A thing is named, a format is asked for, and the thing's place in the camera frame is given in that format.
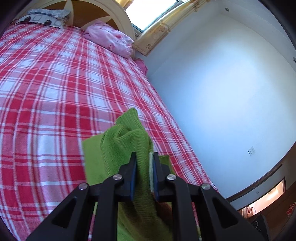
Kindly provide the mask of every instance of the window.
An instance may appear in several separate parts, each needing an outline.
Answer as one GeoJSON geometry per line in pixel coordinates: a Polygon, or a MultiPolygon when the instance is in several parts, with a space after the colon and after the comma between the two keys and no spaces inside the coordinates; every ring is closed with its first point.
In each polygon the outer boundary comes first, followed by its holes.
{"type": "Polygon", "coordinates": [[[134,0],[126,9],[132,24],[144,31],[157,19],[184,2],[183,0],[134,0]]]}
{"type": "Polygon", "coordinates": [[[277,200],[285,192],[285,180],[283,179],[278,185],[270,190],[263,197],[253,202],[249,206],[241,209],[239,212],[245,217],[251,217],[256,213],[261,212],[264,208],[268,207],[275,200],[277,200]]]}

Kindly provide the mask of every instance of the wall outlet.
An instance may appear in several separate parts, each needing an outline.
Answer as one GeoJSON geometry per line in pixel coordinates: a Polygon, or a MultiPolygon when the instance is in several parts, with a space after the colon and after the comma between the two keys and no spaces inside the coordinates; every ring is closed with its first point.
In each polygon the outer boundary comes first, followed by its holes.
{"type": "Polygon", "coordinates": [[[250,156],[253,155],[255,153],[254,147],[251,147],[251,149],[249,149],[248,152],[250,156]]]}

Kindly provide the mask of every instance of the wooden headboard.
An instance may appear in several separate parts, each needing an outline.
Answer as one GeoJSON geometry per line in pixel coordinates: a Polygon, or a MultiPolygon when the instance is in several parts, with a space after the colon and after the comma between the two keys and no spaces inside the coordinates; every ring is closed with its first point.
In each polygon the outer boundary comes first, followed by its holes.
{"type": "Polygon", "coordinates": [[[135,31],[125,10],[115,0],[33,0],[15,19],[26,15],[30,9],[67,9],[71,11],[66,25],[85,28],[92,21],[100,18],[114,29],[131,39],[135,39],[135,31]]]}

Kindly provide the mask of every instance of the window frame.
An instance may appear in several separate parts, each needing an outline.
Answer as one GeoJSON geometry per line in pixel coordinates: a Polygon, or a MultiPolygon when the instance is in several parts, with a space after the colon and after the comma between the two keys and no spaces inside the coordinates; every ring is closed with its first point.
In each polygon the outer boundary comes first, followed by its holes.
{"type": "Polygon", "coordinates": [[[136,25],[133,25],[133,28],[135,30],[135,34],[136,37],[140,36],[143,32],[146,31],[147,28],[149,28],[152,24],[154,24],[155,22],[157,22],[159,19],[161,19],[164,15],[166,15],[167,13],[169,13],[170,11],[172,11],[174,8],[176,8],[177,6],[179,6],[180,4],[182,4],[183,2],[185,2],[186,0],[176,0],[176,2],[169,8],[167,9],[163,14],[161,14],[160,16],[158,16],[155,20],[153,20],[145,29],[140,29],[138,28],[136,25]]]}
{"type": "Polygon", "coordinates": [[[281,180],[280,180],[280,181],[279,181],[279,182],[278,182],[273,188],[271,188],[268,192],[266,192],[265,194],[261,195],[261,196],[260,196],[259,198],[257,198],[255,201],[249,203],[248,205],[244,206],[243,208],[240,208],[240,209],[237,210],[237,211],[243,210],[245,207],[251,205],[252,203],[254,203],[254,202],[256,202],[256,201],[258,201],[259,199],[261,199],[262,197],[264,197],[267,193],[269,193],[271,190],[273,190],[273,189],[274,189],[278,184],[280,184],[281,182],[283,182],[284,193],[283,193],[282,195],[284,195],[285,192],[287,191],[286,177],[284,177],[283,179],[281,179],[281,180]]]}

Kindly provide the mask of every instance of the metal screw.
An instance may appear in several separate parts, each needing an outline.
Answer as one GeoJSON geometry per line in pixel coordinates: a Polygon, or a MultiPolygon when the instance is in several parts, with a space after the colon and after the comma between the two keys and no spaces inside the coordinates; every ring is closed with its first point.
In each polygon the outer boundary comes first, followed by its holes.
{"type": "Polygon", "coordinates": [[[203,190],[209,190],[211,188],[211,185],[210,184],[208,184],[208,183],[203,183],[202,184],[202,189],[203,190]]]}
{"type": "Polygon", "coordinates": [[[79,186],[78,186],[78,188],[80,190],[85,190],[85,189],[87,189],[88,186],[89,185],[87,183],[80,183],[79,186]]]}
{"type": "Polygon", "coordinates": [[[115,174],[115,175],[113,176],[113,179],[114,179],[115,181],[118,181],[118,180],[121,180],[121,179],[122,179],[122,176],[121,176],[120,174],[115,174]]]}
{"type": "Polygon", "coordinates": [[[177,178],[177,177],[176,177],[176,175],[174,175],[174,174],[169,174],[169,175],[167,175],[167,179],[170,180],[170,181],[174,181],[176,178],[177,178]]]}

